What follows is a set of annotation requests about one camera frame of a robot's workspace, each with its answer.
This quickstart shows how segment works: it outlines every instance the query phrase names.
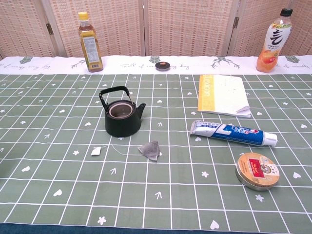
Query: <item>tea bag string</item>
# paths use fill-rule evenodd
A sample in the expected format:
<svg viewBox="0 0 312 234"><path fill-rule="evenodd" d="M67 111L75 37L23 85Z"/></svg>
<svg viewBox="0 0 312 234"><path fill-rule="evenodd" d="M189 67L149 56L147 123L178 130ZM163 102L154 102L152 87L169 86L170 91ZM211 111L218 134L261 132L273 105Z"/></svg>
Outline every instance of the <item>tea bag string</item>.
<svg viewBox="0 0 312 234"><path fill-rule="evenodd" d="M116 149L114 145L105 145L105 146L102 146L101 148L103 148L103 149L104 149L104 148L106 148L106 147L108 147L108 146L112 146L112 147L113 147L113 149L114 149L116 152L118 152L119 154L124 155L124 156L142 156L142 154L140 154L140 155L129 155L129 154L123 154L123 153L121 153L120 151L118 151L118 149Z"/></svg>

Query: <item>teapot handle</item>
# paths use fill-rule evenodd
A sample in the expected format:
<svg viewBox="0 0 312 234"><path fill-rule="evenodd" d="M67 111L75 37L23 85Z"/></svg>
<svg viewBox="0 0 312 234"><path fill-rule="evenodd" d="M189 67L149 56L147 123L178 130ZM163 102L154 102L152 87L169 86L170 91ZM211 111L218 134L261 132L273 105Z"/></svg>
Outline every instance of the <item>teapot handle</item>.
<svg viewBox="0 0 312 234"><path fill-rule="evenodd" d="M130 99L130 102L132 103L131 98L130 98L130 94L129 94L129 90L128 90L128 88L127 88L126 86L116 86L116 87L104 89L104 90L102 90L102 91L99 93L98 96L99 96L99 99L101 100L102 105L103 105L103 107L104 107L104 109L105 109L106 112L108 112L108 106L107 106L107 104L105 103L105 101L104 101L102 95L104 95L104 94L106 94L106 93L110 93L110 92L120 91L120 90L123 90L123 91L126 92L127 96L128 96L129 99Z"/></svg>

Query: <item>orange juice bottle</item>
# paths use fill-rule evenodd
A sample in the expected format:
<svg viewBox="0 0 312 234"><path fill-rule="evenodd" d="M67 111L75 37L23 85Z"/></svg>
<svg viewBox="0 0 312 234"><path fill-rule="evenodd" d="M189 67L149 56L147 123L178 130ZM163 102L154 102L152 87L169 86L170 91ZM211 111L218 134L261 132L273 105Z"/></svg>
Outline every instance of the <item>orange juice bottle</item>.
<svg viewBox="0 0 312 234"><path fill-rule="evenodd" d="M262 52L257 60L258 71L270 72L276 66L279 52L291 33L290 16L292 12L292 9L284 8L280 17L269 26Z"/></svg>
<svg viewBox="0 0 312 234"><path fill-rule="evenodd" d="M78 13L80 20L79 36L82 51L86 59L89 72L99 72L103 70L103 63L98 47L98 39L94 27L89 23L88 13L85 11Z"/></svg>

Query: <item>plastic bottle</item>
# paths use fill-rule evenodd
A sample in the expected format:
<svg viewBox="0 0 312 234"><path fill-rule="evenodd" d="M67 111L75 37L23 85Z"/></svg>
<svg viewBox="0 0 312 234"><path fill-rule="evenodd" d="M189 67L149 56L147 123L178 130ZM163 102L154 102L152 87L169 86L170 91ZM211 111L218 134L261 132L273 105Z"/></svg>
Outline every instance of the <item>plastic bottle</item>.
<svg viewBox="0 0 312 234"><path fill-rule="evenodd" d="M257 146L276 146L277 144L277 135L273 133L265 133L262 130L229 124L203 122L201 120L195 120L192 123L190 134Z"/></svg>
<svg viewBox="0 0 312 234"><path fill-rule="evenodd" d="M292 12L292 9L284 8L280 17L269 26L262 52L257 60L258 71L270 72L276 66L279 52L291 33Z"/></svg>
<svg viewBox="0 0 312 234"><path fill-rule="evenodd" d="M89 23L88 13L85 11L78 13L80 20L79 36L82 51L86 59L89 72L99 72L103 70L98 39L94 27Z"/></svg>

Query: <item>teapot spout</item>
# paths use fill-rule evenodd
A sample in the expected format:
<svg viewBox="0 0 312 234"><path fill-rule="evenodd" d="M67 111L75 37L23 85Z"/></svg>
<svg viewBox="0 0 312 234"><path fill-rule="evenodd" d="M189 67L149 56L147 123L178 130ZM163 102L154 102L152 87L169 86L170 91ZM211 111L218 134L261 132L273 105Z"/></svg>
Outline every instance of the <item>teapot spout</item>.
<svg viewBox="0 0 312 234"><path fill-rule="evenodd" d="M142 114L143 114L143 110L145 108L146 104L145 103L142 103L141 105L139 105L137 108L136 108L136 111L137 111L137 115L138 117L141 119L142 117Z"/></svg>

